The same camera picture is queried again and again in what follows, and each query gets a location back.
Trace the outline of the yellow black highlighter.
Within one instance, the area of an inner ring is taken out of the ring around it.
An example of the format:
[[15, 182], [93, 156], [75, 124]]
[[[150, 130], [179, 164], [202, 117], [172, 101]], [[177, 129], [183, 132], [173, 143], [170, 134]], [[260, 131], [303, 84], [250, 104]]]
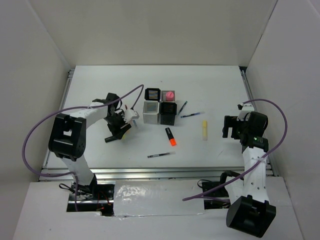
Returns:
[[121, 140], [124, 135], [125, 135], [124, 132], [112, 133], [112, 135], [107, 137], [107, 138], [105, 138], [104, 141], [106, 143], [109, 143], [109, 142], [113, 142], [113, 141], [116, 141], [116, 140]]

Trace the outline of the pale yellow highlighter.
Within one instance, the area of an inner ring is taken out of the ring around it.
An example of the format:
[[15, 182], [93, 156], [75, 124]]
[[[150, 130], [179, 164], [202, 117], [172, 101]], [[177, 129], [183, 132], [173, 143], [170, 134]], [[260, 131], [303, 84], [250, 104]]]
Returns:
[[202, 140], [208, 140], [208, 122], [206, 120], [202, 121]]

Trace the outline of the orange black highlighter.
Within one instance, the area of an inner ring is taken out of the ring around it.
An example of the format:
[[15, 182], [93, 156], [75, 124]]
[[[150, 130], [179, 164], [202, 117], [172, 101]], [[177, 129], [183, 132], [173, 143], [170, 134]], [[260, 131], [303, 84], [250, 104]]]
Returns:
[[167, 127], [167, 128], [165, 128], [165, 132], [167, 134], [167, 137], [169, 139], [171, 146], [176, 146], [177, 143], [176, 143], [175, 137], [174, 137], [171, 129], [169, 127]]

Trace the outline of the black pen refill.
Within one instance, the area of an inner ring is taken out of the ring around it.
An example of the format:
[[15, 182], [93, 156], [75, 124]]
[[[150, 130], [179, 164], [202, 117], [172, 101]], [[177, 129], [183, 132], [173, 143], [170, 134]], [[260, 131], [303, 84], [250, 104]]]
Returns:
[[170, 155], [175, 155], [175, 154], [176, 154], [175, 151], [171, 151], [171, 152], [164, 152], [164, 153], [157, 153], [157, 154], [148, 155], [147, 158], [150, 159], [150, 158], [170, 156]]

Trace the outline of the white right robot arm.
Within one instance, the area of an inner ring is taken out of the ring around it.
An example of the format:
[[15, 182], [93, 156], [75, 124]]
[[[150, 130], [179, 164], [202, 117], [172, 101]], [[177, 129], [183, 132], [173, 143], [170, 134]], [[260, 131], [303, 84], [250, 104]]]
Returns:
[[277, 213], [266, 190], [269, 142], [263, 134], [267, 126], [268, 117], [252, 111], [225, 116], [222, 129], [223, 138], [239, 140], [244, 162], [242, 175], [226, 174], [218, 184], [220, 194], [230, 200], [226, 225], [257, 238], [263, 237]]

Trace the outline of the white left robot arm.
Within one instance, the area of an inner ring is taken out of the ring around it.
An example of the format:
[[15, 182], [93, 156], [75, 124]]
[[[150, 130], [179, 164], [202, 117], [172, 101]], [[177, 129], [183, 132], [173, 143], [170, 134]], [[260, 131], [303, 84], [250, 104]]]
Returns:
[[88, 108], [71, 114], [56, 115], [48, 148], [75, 173], [78, 190], [88, 200], [97, 197], [99, 187], [96, 175], [85, 159], [87, 128], [99, 120], [105, 120], [111, 136], [106, 143], [120, 140], [132, 127], [131, 122], [139, 118], [133, 108], [121, 109], [122, 100], [115, 93], [108, 93], [105, 99], [96, 98]]

